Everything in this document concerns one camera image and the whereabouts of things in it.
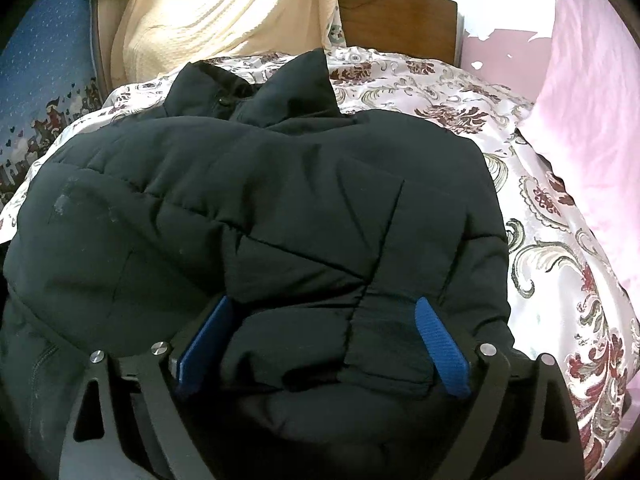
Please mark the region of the yellow hanging sheet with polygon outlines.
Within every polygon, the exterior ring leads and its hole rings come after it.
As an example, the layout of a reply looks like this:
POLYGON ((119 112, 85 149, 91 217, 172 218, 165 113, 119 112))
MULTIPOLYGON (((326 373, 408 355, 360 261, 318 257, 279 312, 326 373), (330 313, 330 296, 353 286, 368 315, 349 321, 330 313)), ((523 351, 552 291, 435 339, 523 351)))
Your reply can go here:
POLYGON ((338 0, 129 0, 116 30, 115 86, 187 62, 329 48, 338 0))

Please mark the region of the floral satin bed cover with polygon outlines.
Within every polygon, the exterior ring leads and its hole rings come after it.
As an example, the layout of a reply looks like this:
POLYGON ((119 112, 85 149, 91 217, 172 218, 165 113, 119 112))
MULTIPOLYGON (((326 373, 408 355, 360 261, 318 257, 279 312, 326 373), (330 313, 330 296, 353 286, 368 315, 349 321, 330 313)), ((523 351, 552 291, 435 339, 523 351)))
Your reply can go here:
MULTIPOLYGON (((322 52, 343 114, 389 110, 419 117, 480 149, 494 182, 508 244, 506 293, 514 345, 501 351, 531 360, 541 353, 554 356, 582 442, 583 479, 621 477, 639 449, 627 405, 628 384, 639 367, 639 323, 564 182, 520 133, 529 102, 442 62, 358 48, 322 52)), ((293 58, 297 56, 270 54, 196 63, 219 67, 249 84, 263 84, 293 58)), ((8 298, 4 260, 29 185, 41 167, 74 136, 163 104, 183 67, 115 89, 96 112, 67 126, 30 167, 1 215, 1 322, 8 298)), ((451 397, 462 403, 462 419, 442 459, 432 468, 414 467, 408 474, 384 479, 435 479, 469 409, 468 402, 451 397)), ((1 390, 1 414, 8 424, 1 439, 6 475, 47 479, 28 455, 3 403, 1 390)))

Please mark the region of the blue fabric wardrobe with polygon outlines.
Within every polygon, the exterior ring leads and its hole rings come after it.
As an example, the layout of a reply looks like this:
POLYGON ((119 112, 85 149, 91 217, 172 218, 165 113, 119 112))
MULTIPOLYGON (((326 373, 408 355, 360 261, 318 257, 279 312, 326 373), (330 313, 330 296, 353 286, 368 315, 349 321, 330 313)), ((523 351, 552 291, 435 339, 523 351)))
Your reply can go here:
POLYGON ((1 203, 63 130, 102 106, 90 0, 35 0, 1 53, 1 203))

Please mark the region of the brown wooden headboard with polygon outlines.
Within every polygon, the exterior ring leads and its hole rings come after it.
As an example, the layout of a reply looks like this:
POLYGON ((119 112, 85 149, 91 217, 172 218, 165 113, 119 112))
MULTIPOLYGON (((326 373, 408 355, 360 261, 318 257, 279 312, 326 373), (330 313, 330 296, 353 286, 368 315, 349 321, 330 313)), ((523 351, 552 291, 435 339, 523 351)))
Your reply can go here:
POLYGON ((452 0, 338 0, 346 44, 414 58, 458 60, 452 0))

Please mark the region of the black padded jacket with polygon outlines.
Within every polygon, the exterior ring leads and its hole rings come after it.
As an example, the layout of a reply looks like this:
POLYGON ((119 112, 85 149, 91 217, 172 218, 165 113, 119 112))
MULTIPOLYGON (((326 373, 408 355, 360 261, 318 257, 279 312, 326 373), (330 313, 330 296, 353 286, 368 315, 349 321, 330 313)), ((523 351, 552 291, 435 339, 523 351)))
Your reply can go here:
POLYGON ((229 304, 186 426, 221 479, 432 468, 462 419, 420 299, 514 345, 508 244, 477 145, 419 117, 343 114, 322 51, 263 84, 183 67, 165 101, 41 167, 3 273, 3 407, 58 476, 91 352, 135 356, 229 304))

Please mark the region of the pink curtain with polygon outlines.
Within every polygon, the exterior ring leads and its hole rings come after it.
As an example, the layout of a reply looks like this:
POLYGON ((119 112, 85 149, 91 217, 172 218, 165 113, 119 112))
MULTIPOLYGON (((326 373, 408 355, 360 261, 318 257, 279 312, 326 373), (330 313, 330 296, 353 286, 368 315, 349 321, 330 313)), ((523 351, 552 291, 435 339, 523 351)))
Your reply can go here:
POLYGON ((521 132, 638 304, 639 48, 608 0, 556 0, 546 78, 521 132))

